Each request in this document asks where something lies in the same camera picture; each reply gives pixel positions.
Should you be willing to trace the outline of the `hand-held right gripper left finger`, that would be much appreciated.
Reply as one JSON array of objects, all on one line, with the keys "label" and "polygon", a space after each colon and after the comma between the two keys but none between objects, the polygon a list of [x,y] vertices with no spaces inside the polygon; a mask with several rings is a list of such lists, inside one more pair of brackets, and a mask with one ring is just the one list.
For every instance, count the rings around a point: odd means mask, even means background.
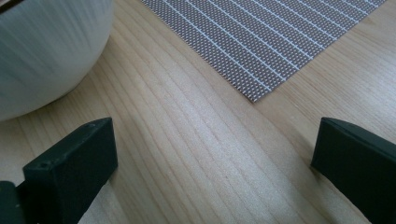
[{"label": "hand-held right gripper left finger", "polygon": [[111,118],[81,125],[22,170],[39,224],[78,224],[118,167]]}]

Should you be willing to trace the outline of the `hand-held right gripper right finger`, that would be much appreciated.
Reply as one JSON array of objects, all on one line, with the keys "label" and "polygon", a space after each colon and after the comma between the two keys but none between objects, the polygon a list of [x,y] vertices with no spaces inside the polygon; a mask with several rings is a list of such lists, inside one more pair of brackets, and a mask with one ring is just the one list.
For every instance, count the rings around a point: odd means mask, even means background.
[{"label": "hand-held right gripper right finger", "polygon": [[396,224],[396,144],[355,124],[320,121],[311,166],[373,224]]}]

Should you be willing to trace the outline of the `white bowl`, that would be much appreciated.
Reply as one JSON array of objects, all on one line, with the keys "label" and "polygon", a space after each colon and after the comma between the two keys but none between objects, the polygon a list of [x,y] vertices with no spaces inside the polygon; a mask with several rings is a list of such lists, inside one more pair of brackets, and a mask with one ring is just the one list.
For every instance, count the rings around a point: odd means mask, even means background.
[{"label": "white bowl", "polygon": [[109,39],[114,0],[0,0],[0,121],[73,90]]}]

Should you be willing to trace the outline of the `grey striped placemat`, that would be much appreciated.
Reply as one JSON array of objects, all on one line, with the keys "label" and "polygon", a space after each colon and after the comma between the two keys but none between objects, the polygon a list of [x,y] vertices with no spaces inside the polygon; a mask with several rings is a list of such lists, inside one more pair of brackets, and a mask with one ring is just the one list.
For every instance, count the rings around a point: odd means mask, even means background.
[{"label": "grey striped placemat", "polygon": [[251,102],[386,0],[141,0]]}]

